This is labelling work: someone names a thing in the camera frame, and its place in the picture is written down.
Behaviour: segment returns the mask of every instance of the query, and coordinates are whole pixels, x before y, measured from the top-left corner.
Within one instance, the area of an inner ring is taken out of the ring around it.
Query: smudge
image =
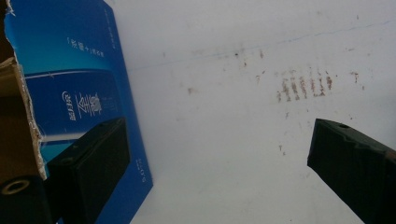
[[[291,77],[290,80],[291,80],[291,88],[293,89],[293,92],[296,95],[295,99],[300,100],[300,96],[298,95],[298,92],[297,92],[297,85],[295,82],[295,78]]]
[[[320,96],[324,96],[325,95],[324,94],[324,87],[323,87],[322,82],[321,82],[321,77],[319,78],[319,83],[320,83]]]
[[[355,83],[358,83],[359,74],[357,72],[351,72],[350,75],[355,76]]]
[[[314,97],[318,96],[315,92],[315,80],[313,78],[311,78],[311,91],[314,93]]]
[[[282,100],[282,97],[281,97],[279,91],[277,92],[276,98],[277,98],[277,102],[280,103],[280,101]]]
[[[193,93],[197,93],[198,90],[196,90],[196,89],[194,89],[194,88],[188,88],[188,92],[189,92],[189,95],[191,95],[191,94],[193,94]]]
[[[287,85],[287,81],[288,81],[287,78],[283,78],[283,82],[282,82],[283,91],[282,92],[285,92],[285,94],[286,94],[286,101],[290,102],[291,101],[290,90],[289,90],[289,87]]]
[[[304,77],[300,77],[300,88],[303,91],[304,98],[306,99],[306,89]]]
[[[332,89],[332,78],[331,77],[326,77],[327,81],[327,87],[329,88],[329,91]]]

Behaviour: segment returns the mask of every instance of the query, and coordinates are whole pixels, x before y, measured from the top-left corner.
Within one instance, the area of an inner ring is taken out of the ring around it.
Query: hole
[[[70,165],[73,163],[73,158],[72,157],[68,157],[68,158],[64,158],[61,161],[62,165]]]
[[[2,189],[2,194],[4,195],[11,195],[11,194],[16,194],[18,192],[21,192],[22,190],[26,189],[30,184],[29,180],[23,179],[23,180],[16,180],[12,183],[7,184],[3,189]]]
[[[340,127],[340,128],[343,128],[343,129],[347,129],[347,128],[349,128],[348,126],[346,126],[345,124],[340,124],[340,125],[338,125],[338,127]]]

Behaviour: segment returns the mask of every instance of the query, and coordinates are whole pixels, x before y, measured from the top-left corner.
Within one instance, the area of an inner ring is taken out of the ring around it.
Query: blue cardboard box
[[[9,0],[5,34],[43,178],[46,163],[90,128],[126,118],[133,158],[96,223],[129,223],[152,181],[112,9],[102,0]]]

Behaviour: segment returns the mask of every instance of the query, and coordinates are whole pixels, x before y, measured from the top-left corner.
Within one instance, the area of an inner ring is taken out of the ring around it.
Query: white surface
[[[107,2],[154,179],[134,224],[361,223],[306,158],[315,118],[396,148],[395,1]]]

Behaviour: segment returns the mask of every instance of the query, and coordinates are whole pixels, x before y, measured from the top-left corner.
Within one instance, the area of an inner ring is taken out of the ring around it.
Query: black block
[[[124,119],[103,122],[48,163],[65,223],[94,223],[129,162]]]
[[[308,166],[363,222],[396,223],[396,152],[391,148],[344,124],[317,119]]]
[[[0,223],[53,223],[50,205],[40,176],[20,176],[0,186]]]

